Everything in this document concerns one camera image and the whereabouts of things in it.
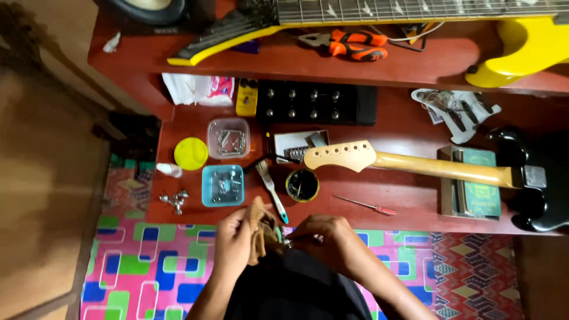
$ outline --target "yellow guitar pedal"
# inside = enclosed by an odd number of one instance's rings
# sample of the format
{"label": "yellow guitar pedal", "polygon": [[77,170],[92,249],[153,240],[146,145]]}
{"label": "yellow guitar pedal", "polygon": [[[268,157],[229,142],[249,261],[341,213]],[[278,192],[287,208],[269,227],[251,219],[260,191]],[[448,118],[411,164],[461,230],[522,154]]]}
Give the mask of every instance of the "yellow guitar pedal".
{"label": "yellow guitar pedal", "polygon": [[259,82],[255,79],[241,79],[237,91],[235,112],[241,117],[254,117],[257,113]]}

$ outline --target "orange pliers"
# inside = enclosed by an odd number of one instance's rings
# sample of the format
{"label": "orange pliers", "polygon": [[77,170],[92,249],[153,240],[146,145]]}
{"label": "orange pliers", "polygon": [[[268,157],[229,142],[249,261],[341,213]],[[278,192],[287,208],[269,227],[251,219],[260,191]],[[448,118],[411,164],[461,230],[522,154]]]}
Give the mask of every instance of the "orange pliers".
{"label": "orange pliers", "polygon": [[298,39],[311,47],[327,47],[333,56],[346,55],[357,61],[376,61],[387,57],[387,50],[383,48],[364,48],[348,44],[348,42],[359,42],[371,46],[383,46],[387,42],[386,36],[369,31],[348,33],[336,29],[329,34],[301,35]]}

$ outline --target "patterned rug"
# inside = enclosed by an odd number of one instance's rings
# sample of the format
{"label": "patterned rug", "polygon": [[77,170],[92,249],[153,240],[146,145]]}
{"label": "patterned rug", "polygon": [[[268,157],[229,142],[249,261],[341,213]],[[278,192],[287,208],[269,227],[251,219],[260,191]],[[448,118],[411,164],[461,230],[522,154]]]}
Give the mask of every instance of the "patterned rug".
{"label": "patterned rug", "polygon": [[[146,223],[152,171],[111,168],[81,295],[81,320],[181,320],[213,267],[215,227]],[[356,230],[390,270],[434,310],[429,232]],[[374,319],[385,319],[358,286]]]}
{"label": "patterned rug", "polygon": [[524,319],[512,236],[431,235],[439,319]]}

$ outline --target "red screwdriver handle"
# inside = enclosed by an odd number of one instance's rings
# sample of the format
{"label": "red screwdriver handle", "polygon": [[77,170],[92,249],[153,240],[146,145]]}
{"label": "red screwdriver handle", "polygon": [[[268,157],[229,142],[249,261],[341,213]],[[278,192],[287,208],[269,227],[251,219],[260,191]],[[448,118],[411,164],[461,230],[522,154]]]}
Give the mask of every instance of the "red screwdriver handle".
{"label": "red screwdriver handle", "polygon": [[343,32],[338,29],[332,31],[331,38],[336,42],[360,42],[370,46],[383,46],[387,42],[387,37],[377,35],[369,31]]}
{"label": "red screwdriver handle", "polygon": [[376,61],[387,57],[387,50],[383,48],[363,48],[340,42],[330,43],[329,52],[333,56],[346,55],[357,61]]}
{"label": "red screwdriver handle", "polygon": [[376,211],[381,212],[382,214],[390,215],[390,216],[395,215],[395,211],[389,210],[386,208],[382,208],[382,207],[376,207]]}

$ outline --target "yellow lid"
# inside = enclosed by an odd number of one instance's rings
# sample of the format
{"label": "yellow lid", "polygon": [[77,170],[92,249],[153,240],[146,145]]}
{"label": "yellow lid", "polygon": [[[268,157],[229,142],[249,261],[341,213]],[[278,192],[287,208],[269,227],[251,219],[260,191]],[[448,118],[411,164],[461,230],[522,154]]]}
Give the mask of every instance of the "yellow lid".
{"label": "yellow lid", "polygon": [[174,160],[184,170],[197,170],[208,159],[208,148],[205,143],[195,137],[186,138],[174,149]]}

